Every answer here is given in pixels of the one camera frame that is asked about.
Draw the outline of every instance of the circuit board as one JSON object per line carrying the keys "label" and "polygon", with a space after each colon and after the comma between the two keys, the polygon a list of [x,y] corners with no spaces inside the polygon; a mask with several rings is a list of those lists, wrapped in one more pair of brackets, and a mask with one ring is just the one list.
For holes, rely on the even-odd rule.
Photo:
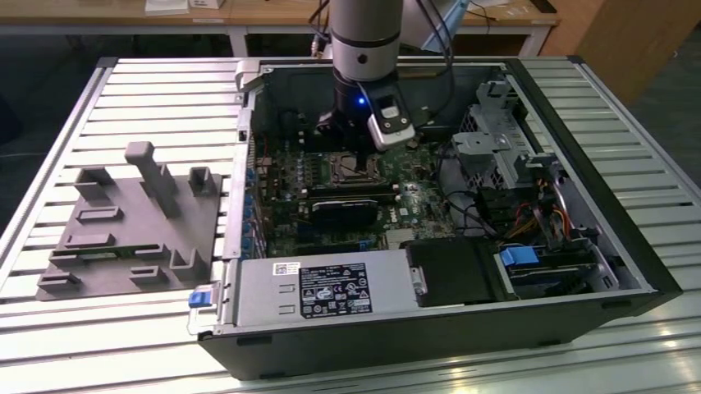
{"label": "circuit board", "polygon": [[[429,145],[397,148],[369,157],[365,171],[355,168],[350,153],[305,153],[283,149],[259,168],[264,179],[262,196],[267,256],[345,253],[397,249],[401,241],[454,234],[454,224],[442,206],[433,179],[435,152]],[[381,201],[369,226],[319,229],[310,222],[310,209],[325,192],[367,186],[367,195],[347,199]],[[321,193],[314,198],[313,191]]]}

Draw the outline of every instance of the table leg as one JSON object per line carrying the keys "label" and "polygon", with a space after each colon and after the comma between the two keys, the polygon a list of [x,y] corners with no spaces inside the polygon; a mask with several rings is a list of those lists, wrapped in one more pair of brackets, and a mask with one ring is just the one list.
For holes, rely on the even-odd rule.
{"label": "table leg", "polygon": [[228,27],[228,41],[231,42],[231,50],[235,57],[248,57],[248,48],[246,45],[246,26]]}
{"label": "table leg", "polygon": [[540,50],[544,48],[546,43],[548,33],[550,33],[550,26],[533,26],[532,33],[526,37],[524,46],[518,56],[533,57],[538,56]]}

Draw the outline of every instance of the motherboard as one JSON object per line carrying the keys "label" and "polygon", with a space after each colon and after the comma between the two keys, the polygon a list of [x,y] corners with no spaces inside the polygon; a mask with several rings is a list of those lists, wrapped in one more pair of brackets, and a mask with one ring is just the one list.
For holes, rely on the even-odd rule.
{"label": "motherboard", "polygon": [[279,148],[258,160],[268,257],[398,249],[454,234],[434,145],[373,154],[363,166],[347,152]]}

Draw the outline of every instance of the red wire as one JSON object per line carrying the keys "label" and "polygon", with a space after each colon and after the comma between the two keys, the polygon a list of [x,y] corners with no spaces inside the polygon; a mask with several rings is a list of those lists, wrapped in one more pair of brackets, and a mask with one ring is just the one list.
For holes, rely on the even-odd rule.
{"label": "red wire", "polygon": [[518,209],[515,210],[515,223],[514,223],[514,227],[518,226],[518,222],[521,221],[521,210],[524,208],[526,208],[530,204],[529,203],[524,203],[518,206]]}

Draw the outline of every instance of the blue connector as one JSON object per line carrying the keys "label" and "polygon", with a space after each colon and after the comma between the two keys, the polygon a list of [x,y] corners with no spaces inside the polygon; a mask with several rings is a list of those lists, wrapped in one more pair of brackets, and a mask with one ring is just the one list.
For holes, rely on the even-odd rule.
{"label": "blue connector", "polygon": [[365,252],[369,247],[373,245],[373,241],[371,240],[366,240],[366,241],[361,241],[358,242],[358,247],[361,248],[361,251]]}

